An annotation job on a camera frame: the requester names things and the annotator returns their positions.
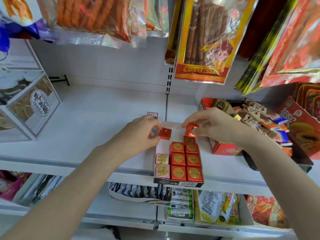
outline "forearm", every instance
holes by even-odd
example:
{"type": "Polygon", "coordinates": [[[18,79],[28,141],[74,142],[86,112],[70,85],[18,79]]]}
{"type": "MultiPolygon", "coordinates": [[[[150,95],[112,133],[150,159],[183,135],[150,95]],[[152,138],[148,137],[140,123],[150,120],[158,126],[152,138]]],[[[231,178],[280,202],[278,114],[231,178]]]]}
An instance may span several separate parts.
{"type": "Polygon", "coordinates": [[[300,239],[320,235],[320,188],[265,135],[250,132],[239,145],[252,157],[300,239]]]}
{"type": "Polygon", "coordinates": [[[99,146],[1,240],[70,239],[99,190],[119,166],[116,152],[99,146]]]}

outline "hand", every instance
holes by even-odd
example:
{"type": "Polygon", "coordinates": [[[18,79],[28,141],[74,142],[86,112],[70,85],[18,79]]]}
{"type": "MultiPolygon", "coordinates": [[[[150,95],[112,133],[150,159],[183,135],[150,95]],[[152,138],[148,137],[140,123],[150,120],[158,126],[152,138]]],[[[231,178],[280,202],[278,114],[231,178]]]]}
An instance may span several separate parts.
{"type": "Polygon", "coordinates": [[[255,129],[215,107],[193,113],[183,122],[182,128],[189,123],[199,125],[204,121],[207,122],[203,127],[195,128],[191,133],[239,146],[242,140],[250,140],[251,134],[256,132],[255,129]]]}
{"type": "Polygon", "coordinates": [[[118,150],[121,153],[119,158],[126,161],[142,151],[158,145],[159,136],[151,131],[155,127],[158,130],[162,129],[160,122],[151,115],[145,115],[141,118],[136,118],[127,125],[106,144],[118,150]]]}

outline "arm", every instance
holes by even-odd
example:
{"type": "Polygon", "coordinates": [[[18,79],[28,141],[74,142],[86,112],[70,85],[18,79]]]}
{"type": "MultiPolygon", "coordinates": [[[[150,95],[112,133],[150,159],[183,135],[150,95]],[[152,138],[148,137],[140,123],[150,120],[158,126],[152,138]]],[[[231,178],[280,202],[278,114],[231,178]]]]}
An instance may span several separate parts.
{"type": "Polygon", "coordinates": [[[104,145],[94,148],[57,188],[0,240],[70,239],[113,171],[124,161],[159,143],[160,137],[154,137],[151,132],[154,126],[162,129],[151,115],[143,116],[128,123],[104,145]]]}
{"type": "Polygon", "coordinates": [[[204,127],[194,129],[192,134],[243,148],[252,157],[298,238],[320,236],[320,188],[281,148],[263,133],[217,108],[192,114],[182,127],[203,121],[207,121],[204,127]]]}

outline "white shelf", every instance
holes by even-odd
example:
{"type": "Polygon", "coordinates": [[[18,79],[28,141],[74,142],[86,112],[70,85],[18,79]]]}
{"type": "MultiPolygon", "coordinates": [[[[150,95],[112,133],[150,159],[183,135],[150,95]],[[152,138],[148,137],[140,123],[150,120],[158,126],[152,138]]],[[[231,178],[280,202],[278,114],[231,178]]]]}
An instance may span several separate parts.
{"type": "MultiPolygon", "coordinates": [[[[168,97],[167,121],[182,123],[198,110],[194,97],[170,94],[168,97]]],[[[240,194],[272,196],[262,175],[252,170],[243,156],[213,155],[206,137],[197,137],[200,147],[204,185],[202,190],[215,190],[240,194]]],[[[320,185],[320,161],[314,160],[308,173],[320,185]]]]}
{"type": "Polygon", "coordinates": [[[229,238],[263,238],[278,237],[282,235],[294,235],[288,229],[267,229],[264,227],[247,226],[238,227],[232,225],[203,225],[196,226],[193,223],[166,220],[166,207],[158,206],[158,231],[192,233],[229,238]]]}
{"type": "MultiPolygon", "coordinates": [[[[151,230],[154,228],[157,206],[111,199],[108,186],[109,183],[106,183],[99,191],[82,222],[151,230]]],[[[0,214],[23,216],[29,210],[29,207],[0,199],[0,214]]]]}
{"type": "MultiPolygon", "coordinates": [[[[128,122],[159,113],[165,120],[166,94],[54,83],[62,103],[38,141],[0,144],[1,169],[69,175],[94,149],[128,122]]],[[[151,148],[124,162],[109,181],[153,186],[151,148]]]]}

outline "barcode label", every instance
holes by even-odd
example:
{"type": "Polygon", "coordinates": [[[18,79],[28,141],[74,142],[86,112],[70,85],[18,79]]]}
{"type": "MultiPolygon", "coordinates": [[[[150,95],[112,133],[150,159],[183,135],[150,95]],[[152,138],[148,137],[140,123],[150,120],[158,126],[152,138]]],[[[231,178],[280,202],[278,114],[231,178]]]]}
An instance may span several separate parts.
{"type": "Polygon", "coordinates": [[[179,182],[180,186],[196,187],[198,183],[189,183],[189,182],[179,182]]]}
{"type": "Polygon", "coordinates": [[[148,112],[147,114],[153,117],[158,117],[158,113],[148,112]]]}
{"type": "Polygon", "coordinates": [[[211,215],[211,211],[208,210],[205,206],[202,206],[202,207],[201,207],[201,210],[202,210],[203,212],[205,212],[206,214],[208,214],[209,216],[211,215]]]}

